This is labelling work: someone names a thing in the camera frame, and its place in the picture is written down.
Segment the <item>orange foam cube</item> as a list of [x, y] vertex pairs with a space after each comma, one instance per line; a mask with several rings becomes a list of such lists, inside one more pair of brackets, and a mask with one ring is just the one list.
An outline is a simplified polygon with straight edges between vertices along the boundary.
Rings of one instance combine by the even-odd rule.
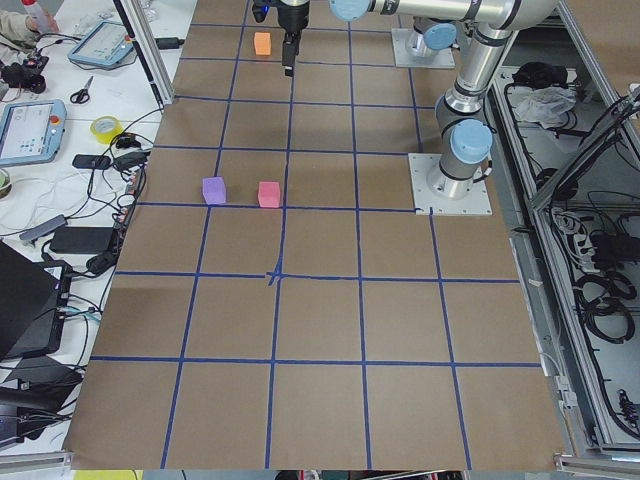
[[254, 33], [254, 51], [257, 56], [270, 56], [272, 53], [272, 40], [269, 32]]

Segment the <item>upper blue teach pendant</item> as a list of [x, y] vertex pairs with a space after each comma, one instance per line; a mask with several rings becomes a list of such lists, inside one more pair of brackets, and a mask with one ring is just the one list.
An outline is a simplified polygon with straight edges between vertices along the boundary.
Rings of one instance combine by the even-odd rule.
[[113, 70], [121, 66], [133, 50], [126, 28], [121, 23], [103, 20], [68, 52], [67, 58], [77, 65]]

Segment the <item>black laptop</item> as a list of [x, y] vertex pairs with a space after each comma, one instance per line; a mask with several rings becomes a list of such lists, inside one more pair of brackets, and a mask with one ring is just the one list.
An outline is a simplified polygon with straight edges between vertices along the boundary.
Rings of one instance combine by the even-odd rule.
[[70, 287], [66, 262], [33, 262], [1, 245], [2, 360], [39, 357], [59, 349]]

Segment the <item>purple foam cube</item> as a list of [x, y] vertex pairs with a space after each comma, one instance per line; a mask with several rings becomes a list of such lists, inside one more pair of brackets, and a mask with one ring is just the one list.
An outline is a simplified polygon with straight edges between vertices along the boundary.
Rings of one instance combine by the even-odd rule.
[[227, 202], [224, 179], [219, 176], [202, 179], [202, 195], [207, 205], [222, 205]]

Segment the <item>lower blue teach pendant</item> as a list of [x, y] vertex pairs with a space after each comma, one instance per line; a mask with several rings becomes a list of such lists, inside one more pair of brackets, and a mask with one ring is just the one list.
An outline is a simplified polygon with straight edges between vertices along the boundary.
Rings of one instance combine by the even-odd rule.
[[51, 162], [60, 149], [67, 110], [61, 100], [13, 103], [1, 117], [1, 166]]

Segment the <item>white crumpled cloth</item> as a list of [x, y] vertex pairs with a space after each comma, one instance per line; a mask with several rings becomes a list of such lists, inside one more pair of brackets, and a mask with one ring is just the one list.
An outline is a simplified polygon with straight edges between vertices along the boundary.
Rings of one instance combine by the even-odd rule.
[[573, 90], [553, 86], [525, 94], [514, 114], [521, 122], [539, 123], [543, 128], [560, 127], [575, 104]]

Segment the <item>aluminium frame post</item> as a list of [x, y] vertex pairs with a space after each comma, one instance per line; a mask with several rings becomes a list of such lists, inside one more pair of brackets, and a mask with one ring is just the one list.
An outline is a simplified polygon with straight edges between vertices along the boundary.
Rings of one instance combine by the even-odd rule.
[[141, 62], [156, 103], [163, 110], [173, 102], [174, 88], [146, 14], [138, 1], [113, 0], [113, 4]]

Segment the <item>yellow tape roll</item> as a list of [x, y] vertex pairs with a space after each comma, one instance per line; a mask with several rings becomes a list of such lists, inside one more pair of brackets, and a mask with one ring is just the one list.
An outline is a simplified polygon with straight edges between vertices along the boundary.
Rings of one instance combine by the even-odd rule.
[[124, 127], [116, 117], [105, 115], [96, 118], [91, 123], [90, 131], [99, 143], [109, 145], [124, 132]]

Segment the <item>black power brick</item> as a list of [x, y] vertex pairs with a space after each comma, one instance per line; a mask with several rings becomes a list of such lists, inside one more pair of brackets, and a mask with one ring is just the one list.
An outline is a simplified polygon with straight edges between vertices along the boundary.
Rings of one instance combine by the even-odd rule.
[[112, 227], [63, 226], [54, 232], [50, 250], [60, 254], [101, 253], [109, 249]]

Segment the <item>black handled scissors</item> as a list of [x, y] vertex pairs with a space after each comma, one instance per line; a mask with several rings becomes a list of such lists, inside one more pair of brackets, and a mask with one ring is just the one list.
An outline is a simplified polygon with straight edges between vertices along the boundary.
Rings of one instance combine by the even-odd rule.
[[86, 104], [89, 100], [90, 100], [90, 87], [92, 85], [94, 77], [91, 76], [86, 83], [84, 84], [84, 86], [82, 88], [80, 88], [79, 90], [77, 90], [76, 92], [72, 93], [69, 97], [69, 101], [72, 104], [75, 105], [83, 105]]

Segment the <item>pink foam cube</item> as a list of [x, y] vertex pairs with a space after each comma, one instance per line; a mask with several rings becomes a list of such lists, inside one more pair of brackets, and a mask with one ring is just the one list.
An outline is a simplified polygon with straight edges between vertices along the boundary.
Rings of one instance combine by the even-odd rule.
[[261, 208], [277, 209], [280, 207], [281, 190], [277, 181], [260, 181], [258, 186], [258, 203]]

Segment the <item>blue teach pendant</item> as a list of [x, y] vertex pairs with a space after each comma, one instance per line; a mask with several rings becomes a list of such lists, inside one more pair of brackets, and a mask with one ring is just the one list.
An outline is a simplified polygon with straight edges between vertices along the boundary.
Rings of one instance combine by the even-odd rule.
[[13, 103], [1, 117], [1, 166], [51, 162], [60, 149], [67, 110], [61, 100]]
[[103, 20], [68, 52], [67, 58], [77, 65], [113, 70], [121, 66], [133, 50], [126, 28], [121, 23]]

